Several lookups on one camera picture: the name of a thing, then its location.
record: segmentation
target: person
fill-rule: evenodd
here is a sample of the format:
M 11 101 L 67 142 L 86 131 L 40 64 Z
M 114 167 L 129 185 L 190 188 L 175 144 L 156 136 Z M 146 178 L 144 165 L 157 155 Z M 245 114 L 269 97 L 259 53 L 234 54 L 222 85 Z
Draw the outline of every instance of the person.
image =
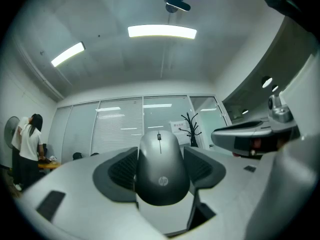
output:
M 39 178 L 38 160 L 45 160 L 41 129 L 43 118 L 36 114 L 21 131 L 20 170 L 23 189 L 27 189 Z
M 31 117 L 22 117 L 19 124 L 17 125 L 14 135 L 12 138 L 12 176 L 13 176 L 13 185 L 18 190 L 21 191 L 22 180 L 21 180 L 21 172 L 20 172 L 20 148 L 21 148 L 21 131 L 25 125 L 29 124 L 33 117 L 36 114 L 33 114 Z

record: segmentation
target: desk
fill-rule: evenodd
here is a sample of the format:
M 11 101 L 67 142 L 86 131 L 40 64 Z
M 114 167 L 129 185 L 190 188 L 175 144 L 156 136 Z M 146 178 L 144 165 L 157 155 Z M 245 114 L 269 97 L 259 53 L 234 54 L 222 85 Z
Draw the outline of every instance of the desk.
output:
M 52 169 L 58 168 L 59 166 L 61 166 L 61 163 L 59 163 L 59 162 L 55 162 L 54 164 L 53 164 L 53 162 L 51 162 L 51 163 L 38 163 L 38 167 L 41 169 L 52 170 Z

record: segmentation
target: black pants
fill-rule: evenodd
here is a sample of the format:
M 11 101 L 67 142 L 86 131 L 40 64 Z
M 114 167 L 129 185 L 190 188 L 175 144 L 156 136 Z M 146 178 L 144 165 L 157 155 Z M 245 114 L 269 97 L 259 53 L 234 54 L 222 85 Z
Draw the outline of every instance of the black pants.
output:
M 23 189 L 27 189 L 39 179 L 38 161 L 20 156 Z
M 20 151 L 14 146 L 12 147 L 12 175 L 13 183 L 18 185 L 21 182 L 21 170 L 20 170 Z

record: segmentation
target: white shirt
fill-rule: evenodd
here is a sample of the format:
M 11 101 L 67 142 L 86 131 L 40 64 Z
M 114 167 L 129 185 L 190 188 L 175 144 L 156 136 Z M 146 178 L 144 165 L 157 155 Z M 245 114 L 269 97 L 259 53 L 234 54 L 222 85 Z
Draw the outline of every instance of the white shirt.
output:
M 17 150 L 21 149 L 21 143 L 20 143 L 19 136 L 18 136 L 18 128 L 20 127 L 21 129 L 23 129 L 25 127 L 25 125 L 27 125 L 27 124 L 29 124 L 29 118 L 28 117 L 22 117 L 20 122 L 18 123 L 18 126 L 15 129 L 11 144 Z
M 27 124 L 21 131 L 22 142 L 20 149 L 20 156 L 38 161 L 37 147 L 42 145 L 41 132 L 35 128 L 33 134 L 30 136 L 29 129 L 31 125 Z

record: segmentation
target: woman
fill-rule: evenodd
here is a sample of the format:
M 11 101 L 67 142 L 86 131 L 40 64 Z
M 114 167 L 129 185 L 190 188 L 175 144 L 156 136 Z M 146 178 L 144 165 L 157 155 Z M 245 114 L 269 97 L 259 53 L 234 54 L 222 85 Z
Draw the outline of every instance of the woman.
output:
M 20 133 L 20 170 L 23 189 L 30 187 L 39 178 L 37 147 L 39 147 L 40 159 L 46 159 L 41 140 L 42 123 L 42 116 L 36 114 Z

